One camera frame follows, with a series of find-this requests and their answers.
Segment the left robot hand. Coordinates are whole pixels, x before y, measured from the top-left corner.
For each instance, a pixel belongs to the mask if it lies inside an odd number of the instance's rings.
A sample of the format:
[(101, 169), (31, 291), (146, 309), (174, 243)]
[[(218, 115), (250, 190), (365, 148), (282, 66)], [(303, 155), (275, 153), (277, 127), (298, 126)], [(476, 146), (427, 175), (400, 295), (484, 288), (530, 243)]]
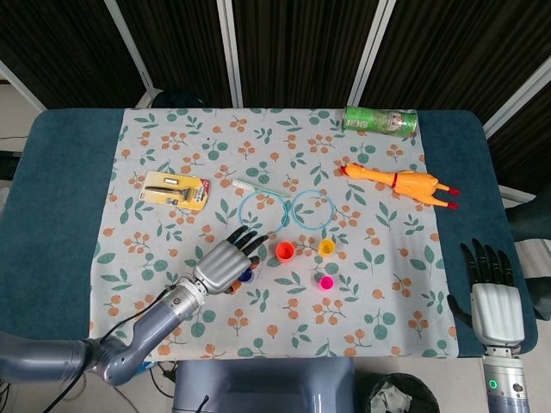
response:
[(199, 260), (193, 268), (193, 284), (206, 295), (226, 293), (243, 273), (260, 263), (257, 250), (268, 239), (247, 225), (240, 226)]

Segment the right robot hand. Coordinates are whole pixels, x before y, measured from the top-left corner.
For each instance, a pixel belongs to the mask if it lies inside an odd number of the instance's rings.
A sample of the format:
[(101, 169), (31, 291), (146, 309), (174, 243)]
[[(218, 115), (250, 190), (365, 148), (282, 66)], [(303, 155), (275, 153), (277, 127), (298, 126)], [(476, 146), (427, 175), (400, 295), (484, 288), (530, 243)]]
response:
[(455, 318), (471, 328), (485, 347), (515, 348), (525, 338), (521, 294), (514, 285), (509, 257), (477, 239), (472, 247), (462, 243), (469, 281), (471, 312), (447, 297)]

